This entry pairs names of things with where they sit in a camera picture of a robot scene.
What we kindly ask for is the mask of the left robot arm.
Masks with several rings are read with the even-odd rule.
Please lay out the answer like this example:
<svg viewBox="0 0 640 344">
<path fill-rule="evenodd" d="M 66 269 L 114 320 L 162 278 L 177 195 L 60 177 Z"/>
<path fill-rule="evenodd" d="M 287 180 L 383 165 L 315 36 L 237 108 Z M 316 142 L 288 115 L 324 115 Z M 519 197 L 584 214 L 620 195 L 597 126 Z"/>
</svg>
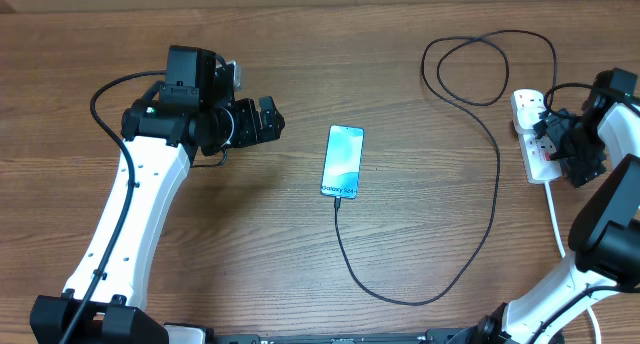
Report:
<svg viewBox="0 0 640 344">
<path fill-rule="evenodd" d="M 40 295 L 30 326 L 40 343 L 212 343 L 210 328 L 160 324 L 145 311 L 154 254 L 171 203 L 196 155 L 225 155 L 280 138 L 270 96 L 237 99 L 238 64 L 173 45 L 156 82 L 123 113 L 118 172 L 94 236 L 57 296 Z"/>
</svg>

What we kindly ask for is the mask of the blue Galaxy smartphone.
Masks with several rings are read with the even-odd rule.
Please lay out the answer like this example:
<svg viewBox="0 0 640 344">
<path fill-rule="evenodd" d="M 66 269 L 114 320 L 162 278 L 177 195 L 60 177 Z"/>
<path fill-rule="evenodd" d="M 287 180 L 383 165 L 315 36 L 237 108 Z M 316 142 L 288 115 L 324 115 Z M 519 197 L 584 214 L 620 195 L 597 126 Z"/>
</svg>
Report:
<svg viewBox="0 0 640 344">
<path fill-rule="evenodd" d="M 321 179 L 321 194 L 356 199 L 365 131 L 359 127 L 332 125 L 329 129 Z"/>
</svg>

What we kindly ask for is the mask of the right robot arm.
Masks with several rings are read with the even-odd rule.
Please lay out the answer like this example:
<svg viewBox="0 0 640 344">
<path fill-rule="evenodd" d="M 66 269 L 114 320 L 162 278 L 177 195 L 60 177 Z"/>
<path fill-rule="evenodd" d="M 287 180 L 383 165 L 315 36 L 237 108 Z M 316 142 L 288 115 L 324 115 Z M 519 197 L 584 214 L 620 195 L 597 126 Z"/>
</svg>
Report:
<svg viewBox="0 0 640 344">
<path fill-rule="evenodd" d="M 576 216 L 561 262 L 532 290 L 502 304 L 452 343 L 561 343 L 564 326 L 592 305 L 639 290 L 639 99 L 636 74 L 600 72 L 579 115 L 552 111 L 551 91 L 511 98 L 527 175 L 576 188 L 612 171 Z"/>
</svg>

